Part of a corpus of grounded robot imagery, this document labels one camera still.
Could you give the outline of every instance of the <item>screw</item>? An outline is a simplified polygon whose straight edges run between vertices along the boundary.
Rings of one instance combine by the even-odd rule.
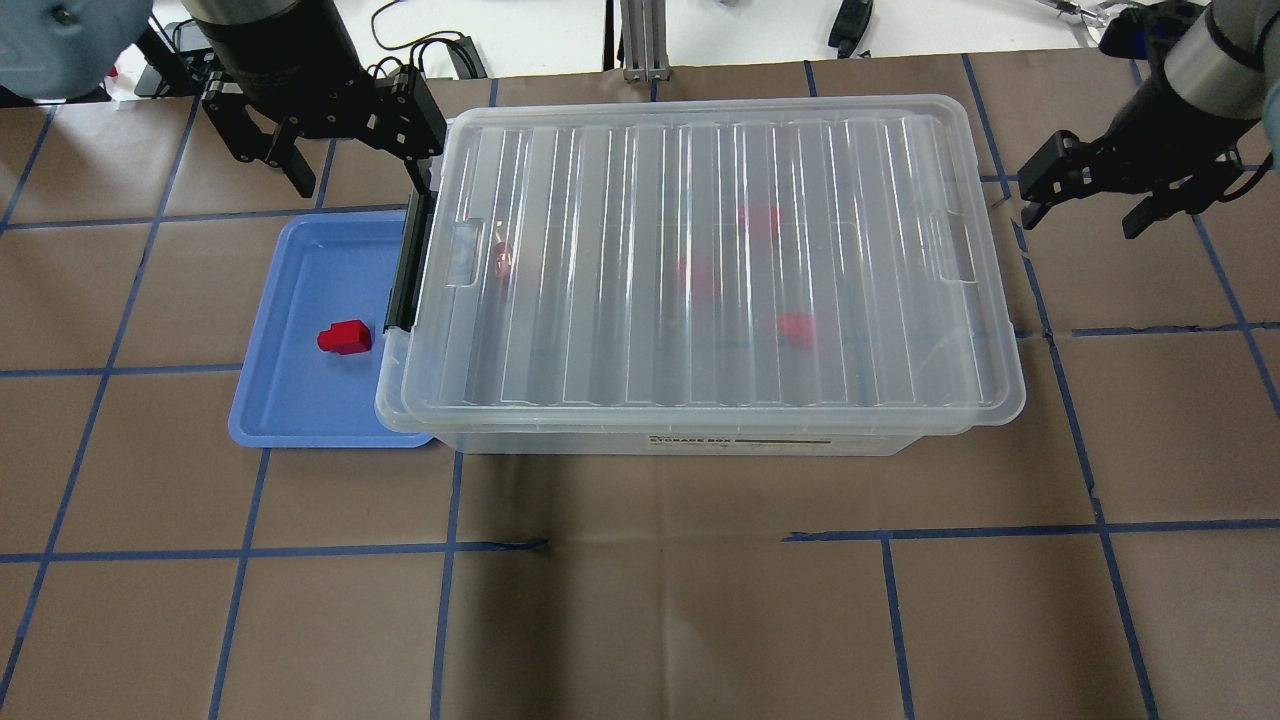
[[[76,15],[61,5],[55,5],[54,9],[49,12],[49,14],[54,17],[54,20],[58,22],[58,24],[63,26],[76,24]]]

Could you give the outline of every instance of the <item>brown table surface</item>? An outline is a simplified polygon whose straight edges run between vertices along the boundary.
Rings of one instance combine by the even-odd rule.
[[[189,99],[0,113],[0,717],[1280,716],[1280,178],[1135,241],[1130,197],[1012,223],[1021,160],[1135,77],[1037,51],[653,91],[969,109],[1028,405],[888,459],[239,447],[280,228],[401,208],[402,168],[306,142],[308,201]],[[431,87],[451,115],[652,92]]]

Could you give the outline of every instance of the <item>transparent plastic container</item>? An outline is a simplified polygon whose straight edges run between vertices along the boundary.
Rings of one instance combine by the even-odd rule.
[[[1025,391],[943,96],[479,109],[388,427],[462,452],[890,455]]]

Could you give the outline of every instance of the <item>blue tray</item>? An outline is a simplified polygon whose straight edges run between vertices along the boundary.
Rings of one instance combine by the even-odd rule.
[[[248,447],[417,447],[389,430],[374,396],[403,213],[306,215],[284,227],[227,427]],[[316,334],[360,319],[374,348],[323,352]]]

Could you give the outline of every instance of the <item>blue tape grid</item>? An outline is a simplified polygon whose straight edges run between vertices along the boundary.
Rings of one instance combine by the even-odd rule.
[[[983,132],[987,137],[988,146],[992,152],[992,158],[996,165],[996,176],[983,176],[983,182],[998,182],[1004,190],[1005,196],[1010,196],[1010,182],[1016,178],[1009,176],[1004,170],[1004,164],[1001,161],[995,135],[992,131],[991,122],[987,115],[987,110],[982,99],[980,88],[978,86],[977,76],[974,74],[973,65],[968,55],[961,55],[961,60],[965,68],[965,74],[969,79],[970,88],[977,102],[979,118],[982,120]],[[805,79],[809,87],[809,95],[817,97],[818,88],[813,74],[812,63],[804,63]],[[494,78],[490,85],[489,92],[489,105],[495,106],[498,101],[498,88],[499,81]],[[650,101],[658,100],[658,85],[654,82],[650,85]],[[440,603],[439,614],[436,619],[436,646],[435,646],[435,664],[433,667],[431,678],[431,705],[430,716],[438,719],[442,710],[442,694],[443,694],[443,678],[444,678],[444,659],[445,659],[445,644],[448,637],[448,616],[449,605],[452,597],[452,569],[453,560],[458,552],[492,552],[492,551],[525,551],[535,550],[545,546],[545,541],[534,543],[489,543],[489,542],[457,542],[457,518],[461,502],[461,488],[462,488],[462,456],[454,456],[454,470],[453,470],[453,487],[449,502],[449,521],[447,541],[443,543],[408,543],[408,544],[366,544],[366,546],[326,546],[326,547],[252,547],[253,529],[257,520],[257,511],[261,502],[262,488],[266,479],[266,471],[270,461],[270,451],[265,450],[259,466],[259,473],[255,479],[253,496],[251,501],[250,514],[246,520],[246,529],[242,546],[239,548],[216,548],[216,550],[175,550],[175,551],[106,551],[106,552],[55,552],[58,534],[61,529],[61,523],[65,518],[67,507],[70,501],[72,492],[74,491],[76,479],[79,473],[79,468],[83,462],[84,451],[90,436],[92,433],[93,423],[96,421],[99,410],[101,407],[102,396],[105,395],[109,379],[114,375],[145,375],[145,374],[174,374],[174,373],[206,373],[206,372],[237,372],[239,370],[239,364],[224,364],[224,365],[184,365],[184,366],[156,366],[156,368],[115,368],[115,359],[123,341],[128,319],[132,313],[133,302],[137,297],[138,288],[142,282],[143,273],[146,272],[147,260],[151,255],[151,249],[154,247],[159,227],[164,223],[182,223],[182,222],[196,222],[196,220],[215,220],[215,219],[232,219],[232,218],[255,218],[255,217],[289,217],[298,214],[298,210],[279,210],[279,211],[248,211],[248,213],[219,213],[219,214],[206,214],[206,215],[184,215],[184,217],[164,217],[164,208],[168,204],[169,195],[173,191],[173,183],[177,177],[178,164],[182,159],[182,154],[186,150],[187,142],[191,136],[191,129],[195,122],[196,106],[193,104],[191,114],[187,118],[187,126],[183,131],[182,141],[179,143],[178,155],[170,168],[170,174],[165,184],[164,195],[161,196],[160,206],[155,217],[152,218],[131,218],[131,219],[116,219],[116,220],[83,220],[83,222],[52,222],[52,223],[20,223],[10,224],[14,209],[18,204],[18,199],[22,193],[23,187],[29,178],[32,169],[35,167],[36,159],[38,156],[40,149],[45,142],[49,133],[49,128],[54,120],[56,108],[50,109],[45,117],[45,123],[37,136],[32,152],[23,168],[19,177],[17,190],[10,199],[8,208],[5,209],[3,219],[0,219],[0,234],[6,229],[31,229],[31,228],[56,228],[56,227],[95,227],[95,225],[118,225],[118,224],[150,224],[151,232],[147,238],[146,249],[143,251],[143,260],[138,268],[134,277],[134,283],[131,290],[129,299],[125,304],[124,315],[116,331],[115,341],[113,343],[111,354],[108,359],[105,368],[72,368],[72,369],[41,369],[41,370],[0,370],[0,379],[3,378],[26,378],[26,377],[99,377],[99,391],[95,396],[90,418],[86,421],[84,430],[81,437],[81,443],[77,448],[76,460],[72,466],[72,471],[68,478],[67,487],[64,489],[61,502],[59,505],[58,514],[55,515],[54,527],[50,530],[49,539],[44,552],[35,553],[9,553],[0,555],[0,564],[38,564],[38,570],[36,580],[28,596],[27,606],[23,612],[22,623],[19,625],[17,637],[14,638],[13,647],[10,650],[8,661],[5,664],[4,679],[0,680],[0,706],[4,703],[4,698],[8,693],[9,685],[13,679],[14,670],[17,667],[22,644],[26,638],[26,633],[29,628],[31,619],[35,614],[40,589],[44,584],[45,575],[47,573],[49,565],[55,562],[86,562],[86,561],[137,561],[137,560],[219,560],[219,559],[236,559],[237,562],[237,577],[232,593],[232,602],[228,609],[227,626],[224,630],[223,647],[219,656],[218,674],[215,678],[215,688],[212,697],[210,700],[209,717],[214,719],[218,716],[221,691],[225,683],[227,664],[230,657],[230,650],[234,641],[236,620],[238,618],[239,600],[243,591],[244,575],[247,573],[248,561],[256,557],[332,557],[332,556],[344,556],[344,555],[389,555],[389,553],[440,553],[444,556],[444,575],[442,578],[440,585]],[[330,142],[329,150],[325,159],[325,168],[320,181],[320,190],[316,197],[315,208],[312,211],[320,213],[348,213],[348,211],[364,211],[364,210],[403,210],[404,205],[375,205],[375,206],[358,206],[358,208],[324,208],[325,193],[328,190],[329,176],[333,169],[333,159],[335,154],[337,143]],[[1261,352],[1258,351],[1257,343],[1252,337],[1253,332],[1280,329],[1280,323],[1248,323],[1244,316],[1244,311],[1231,288],[1230,281],[1226,277],[1226,272],[1217,259],[1217,254],[1213,249],[1212,240],[1210,237],[1208,229],[1201,218],[1194,218],[1197,231],[1204,245],[1204,250],[1213,264],[1215,272],[1217,273],[1219,281],[1222,286],[1224,292],[1228,295],[1229,302],[1231,304],[1233,311],[1236,316],[1236,323],[1231,325],[1221,327],[1197,327],[1197,325],[1167,325],[1167,327],[1152,327],[1152,328],[1083,328],[1074,329],[1071,334],[1074,337],[1106,337],[1106,336],[1132,336],[1132,334],[1167,334],[1167,333],[1194,333],[1194,332],[1230,332],[1240,331],[1249,345],[1251,355],[1258,366],[1260,375],[1263,379],[1263,386],[1267,395],[1276,409],[1277,415],[1280,415],[1280,398],[1277,398],[1275,383],[1267,370],[1266,364],[1262,360]],[[1151,691],[1149,680],[1146,673],[1144,660],[1142,657],[1142,650],[1138,643],[1137,633],[1133,629],[1133,620],[1129,614],[1128,601],[1124,594],[1124,585],[1120,577],[1119,565],[1115,560],[1115,552],[1111,547],[1111,534],[1126,534],[1126,533],[1171,533],[1171,532],[1212,532],[1212,530],[1276,530],[1280,529],[1280,519],[1221,519],[1221,520],[1206,520],[1206,521],[1157,521],[1157,523],[1107,523],[1105,514],[1102,511],[1101,502],[1093,497],[1093,471],[1088,461],[1088,452],[1084,446],[1083,434],[1079,428],[1079,421],[1075,415],[1074,402],[1071,401],[1070,388],[1066,382],[1066,375],[1062,369],[1061,359],[1057,352],[1057,346],[1053,340],[1053,332],[1048,322],[1047,311],[1044,309],[1043,296],[1039,290],[1038,279],[1036,278],[1036,270],[1032,265],[1029,258],[1027,258],[1028,247],[1027,240],[1021,232],[1021,228],[1014,224],[1014,232],[1018,237],[1020,249],[1024,252],[1024,266],[1028,274],[1028,281],[1030,282],[1033,293],[1037,300],[1038,311],[1041,320],[1044,325],[1044,338],[1048,342],[1050,352],[1053,360],[1055,374],[1059,382],[1059,389],[1062,395],[1064,406],[1068,411],[1068,419],[1071,428],[1073,439],[1075,441],[1076,452],[1080,460],[1082,475],[1085,480],[1085,488],[1089,492],[1091,502],[1094,509],[1096,523],[1087,525],[1033,525],[1033,527],[988,527],[988,528],[920,528],[920,529],[891,529],[891,530],[832,530],[832,532],[818,532],[818,533],[792,533],[790,537],[783,538],[783,542],[788,543],[806,543],[806,542],[879,542],[882,547],[882,560],[884,571],[884,583],[887,593],[887,603],[890,609],[890,621],[893,634],[895,652],[897,657],[899,679],[902,693],[904,712],[908,719],[914,717],[914,702],[910,689],[910,673],[906,653],[906,641],[905,632],[902,626],[901,610],[899,607],[897,596],[897,583],[893,573],[892,561],[892,542],[893,541],[913,541],[913,539],[931,539],[931,538],[975,538],[975,537],[1041,537],[1041,536],[1074,536],[1074,534],[1097,534],[1103,547],[1103,553],[1107,562],[1107,570],[1111,578],[1112,589],[1116,596],[1116,602],[1120,609],[1121,620],[1124,624],[1125,638],[1129,643],[1130,655],[1134,662],[1134,670],[1138,675],[1139,687],[1142,689],[1143,702],[1147,707],[1148,717],[1158,717],[1158,712],[1155,703],[1155,697]],[[1023,333],[1024,336],[1030,336],[1032,333]]]

